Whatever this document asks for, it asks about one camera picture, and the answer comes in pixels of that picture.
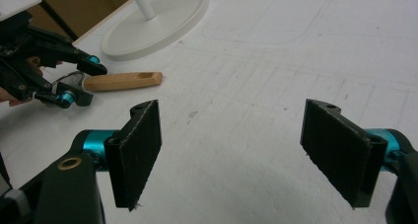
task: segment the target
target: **white round base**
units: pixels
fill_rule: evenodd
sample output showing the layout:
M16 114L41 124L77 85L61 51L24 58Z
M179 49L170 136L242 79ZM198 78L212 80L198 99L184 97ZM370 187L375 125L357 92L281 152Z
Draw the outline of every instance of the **white round base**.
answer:
M102 39L102 52L124 61L153 53L176 41L203 17L208 0L151 0L157 16L146 21L139 8L123 17Z

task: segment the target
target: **wooden handle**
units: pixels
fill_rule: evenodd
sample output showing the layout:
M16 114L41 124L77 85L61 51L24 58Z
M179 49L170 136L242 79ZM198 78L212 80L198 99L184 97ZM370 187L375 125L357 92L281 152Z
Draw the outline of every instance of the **wooden handle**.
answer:
M162 80L163 73L161 72L100 75L87 78L84 81L84 89L88 91L110 91L144 88L160 85Z

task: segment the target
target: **white stand pole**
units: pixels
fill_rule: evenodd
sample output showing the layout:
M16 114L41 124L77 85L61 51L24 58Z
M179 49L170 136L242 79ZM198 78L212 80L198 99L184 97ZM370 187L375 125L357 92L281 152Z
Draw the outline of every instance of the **white stand pole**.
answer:
M152 20L156 17L156 13L148 0L135 0L135 2L144 15L146 21Z

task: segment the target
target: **screw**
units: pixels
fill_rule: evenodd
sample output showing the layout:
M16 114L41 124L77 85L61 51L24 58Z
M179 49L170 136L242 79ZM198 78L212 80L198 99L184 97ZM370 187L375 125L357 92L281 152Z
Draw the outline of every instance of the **screw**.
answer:
M120 139L118 138L111 138L108 140L108 143L110 144L119 144L120 143Z

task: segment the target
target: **white table surface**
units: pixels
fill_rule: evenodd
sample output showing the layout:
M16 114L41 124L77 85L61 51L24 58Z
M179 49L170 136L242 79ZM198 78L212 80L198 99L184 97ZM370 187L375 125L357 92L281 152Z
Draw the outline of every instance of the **white table surface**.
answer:
M112 62L100 42L127 5L77 46L109 73L162 71L159 87L95 93L87 108L0 105L0 151L20 187L83 129L120 129L158 99L164 144L129 213L98 182L107 223L385 223L396 176L381 173L369 208L352 210L300 145L306 98L362 127L402 131L417 148L418 0L210 0L184 37ZM74 71L46 69L54 80Z

